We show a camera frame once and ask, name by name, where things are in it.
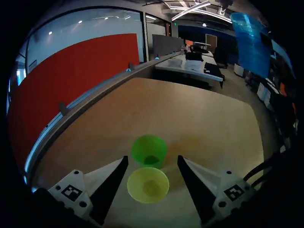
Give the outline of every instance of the glass wall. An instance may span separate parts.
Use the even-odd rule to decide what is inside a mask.
[[[148,53],[149,60],[153,60],[153,39],[152,35],[171,36],[169,31],[170,24],[167,21],[156,18],[155,16],[146,14],[147,23],[147,38],[148,38]]]
[[[144,62],[142,31],[138,12],[89,9],[67,14],[44,25],[30,37],[28,73],[43,60],[70,45],[96,37],[125,33],[137,34],[139,61]]]

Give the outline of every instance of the plastic cup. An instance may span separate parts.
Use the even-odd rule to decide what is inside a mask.
[[[127,189],[130,196],[141,203],[156,203],[169,191],[169,180],[159,169],[143,167],[128,178]]]
[[[132,146],[132,156],[142,167],[160,169],[166,153],[165,141],[154,135],[143,135]]]

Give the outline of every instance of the gray partition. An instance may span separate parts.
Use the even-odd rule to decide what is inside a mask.
[[[154,58],[178,52],[184,44],[184,40],[172,36],[152,35]]]

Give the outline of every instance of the green cup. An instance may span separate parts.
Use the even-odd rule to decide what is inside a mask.
[[[160,169],[166,154],[165,141],[155,135],[143,135],[132,146],[132,156],[142,167]]]

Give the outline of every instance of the ceiling light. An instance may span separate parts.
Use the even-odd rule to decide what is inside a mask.
[[[209,6],[209,5],[211,5],[210,2],[209,2],[209,1],[205,1],[205,2],[202,2],[202,3],[200,3],[200,4],[195,5],[195,6],[193,6],[193,7],[190,7],[190,8],[188,8],[188,9],[182,11],[182,12],[179,13],[178,15],[174,16],[174,17],[172,18],[172,21],[176,20],[177,18],[180,18],[181,16],[183,16],[183,15],[185,15],[185,14],[187,14],[187,13],[190,13],[190,12],[192,12],[192,11],[194,11],[194,10],[197,10],[197,9],[199,9],[199,8],[202,8],[202,7],[205,7],[205,6]]]
[[[152,19],[152,20],[156,20],[155,17],[151,17],[151,16],[148,16],[148,15],[146,15],[146,17],[147,17],[147,18],[150,18],[150,19]]]
[[[182,6],[171,6],[170,7],[171,10],[186,10],[186,9],[189,9],[187,7],[182,7]],[[205,14],[205,15],[209,15],[209,16],[212,16],[212,17],[216,17],[216,18],[219,18],[219,19],[222,19],[228,23],[231,23],[231,19],[228,18],[228,17],[225,17],[225,16],[220,16],[218,14],[215,14],[215,13],[212,13],[212,12],[209,12],[209,11],[206,11],[206,10],[201,10],[201,9],[196,9],[194,10],[193,12],[196,12],[196,13],[201,13],[201,14]]]

